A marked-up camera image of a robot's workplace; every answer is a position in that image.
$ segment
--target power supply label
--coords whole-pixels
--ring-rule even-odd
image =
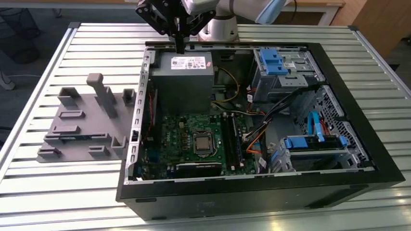
[[[205,57],[172,57],[171,69],[172,70],[187,70],[187,69],[205,69]]]

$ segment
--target ram slot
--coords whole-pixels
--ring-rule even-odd
[[[225,165],[228,170],[235,170],[240,166],[240,140],[236,131],[233,117],[229,115],[220,116],[223,144],[225,154]]]

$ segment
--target white cable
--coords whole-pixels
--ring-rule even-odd
[[[248,115],[248,116],[256,116],[257,114],[249,114],[249,113],[245,113],[245,112],[241,112],[241,111],[228,111],[228,110],[225,110],[225,109],[223,109],[219,105],[216,105],[215,103],[213,103],[213,105],[220,109],[220,110],[223,110],[223,111],[227,111],[227,112],[236,112],[236,113],[240,113],[240,114],[244,114],[244,115]]]

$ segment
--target blue plastic clip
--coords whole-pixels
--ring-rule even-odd
[[[284,139],[284,145],[285,145],[285,148],[291,148],[292,145],[291,145],[291,142],[288,139]]]
[[[283,67],[283,58],[277,54],[276,49],[261,49],[260,60],[265,67],[265,74],[268,75],[287,75],[288,70]]]
[[[320,125],[320,118],[319,118],[319,114],[316,113],[316,111],[311,111],[308,113],[308,118],[307,118],[307,132],[308,134],[315,134],[319,137],[319,141],[324,142],[324,137],[323,137],[323,133],[321,133],[321,125]]]
[[[293,148],[307,148],[305,137],[288,137]]]
[[[271,159],[269,159],[269,163],[275,160],[276,156],[277,156],[277,151],[275,153],[272,153],[272,156],[271,156]]]
[[[347,147],[347,139],[345,136],[339,136],[343,147]]]

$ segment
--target aluminum extrusion table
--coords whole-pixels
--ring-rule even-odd
[[[239,34],[241,41],[321,43],[407,181],[327,209],[144,222],[115,201],[119,161],[41,164],[35,160],[61,87],[91,92],[85,78],[93,72],[104,74],[113,92],[136,88],[144,42],[167,40],[145,24],[81,24],[65,32],[0,152],[0,230],[410,228],[411,94],[362,34],[343,26],[257,25],[239,25]]]

